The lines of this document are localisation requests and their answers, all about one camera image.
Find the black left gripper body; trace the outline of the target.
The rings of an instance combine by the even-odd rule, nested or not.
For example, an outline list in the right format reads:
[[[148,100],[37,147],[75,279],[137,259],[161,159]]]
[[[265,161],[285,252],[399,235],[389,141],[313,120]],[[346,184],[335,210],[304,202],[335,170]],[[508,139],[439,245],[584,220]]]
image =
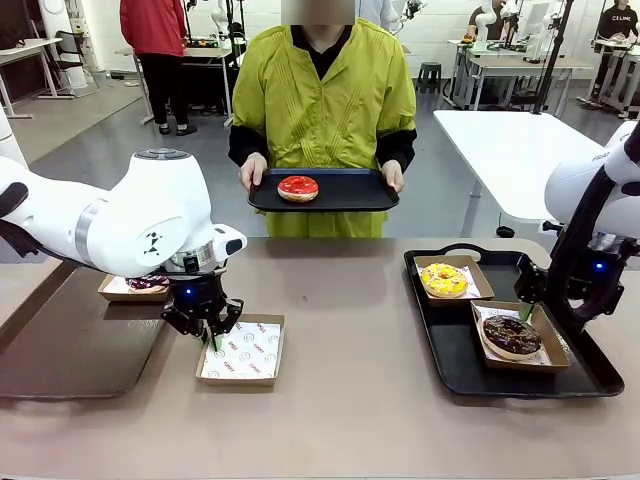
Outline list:
[[[177,309],[195,318],[209,321],[221,314],[227,296],[223,290],[222,275],[211,273],[203,276],[172,276],[169,278],[171,301]]]

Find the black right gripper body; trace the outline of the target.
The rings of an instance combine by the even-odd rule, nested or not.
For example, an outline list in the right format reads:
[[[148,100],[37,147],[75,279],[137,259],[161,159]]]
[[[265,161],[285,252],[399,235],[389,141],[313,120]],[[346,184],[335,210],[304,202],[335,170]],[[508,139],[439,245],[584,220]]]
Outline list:
[[[579,260],[574,278],[581,286],[583,316],[610,315],[615,310],[624,287],[620,277],[626,266],[623,256],[625,239],[613,234],[596,234]]]

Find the person's right hand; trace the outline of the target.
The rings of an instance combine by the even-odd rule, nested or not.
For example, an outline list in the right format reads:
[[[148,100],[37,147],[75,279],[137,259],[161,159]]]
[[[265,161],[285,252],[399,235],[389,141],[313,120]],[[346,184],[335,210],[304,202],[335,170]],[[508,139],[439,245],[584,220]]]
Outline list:
[[[251,153],[240,167],[240,183],[247,192],[261,184],[268,164],[266,158],[259,152]]]

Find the person's left hand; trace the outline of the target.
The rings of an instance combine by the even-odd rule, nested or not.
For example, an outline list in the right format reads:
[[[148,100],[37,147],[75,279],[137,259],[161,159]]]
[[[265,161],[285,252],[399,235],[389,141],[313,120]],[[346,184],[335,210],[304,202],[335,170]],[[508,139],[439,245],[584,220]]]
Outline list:
[[[386,184],[396,193],[400,193],[404,188],[404,178],[401,164],[391,159],[386,161],[381,167],[381,173]]]

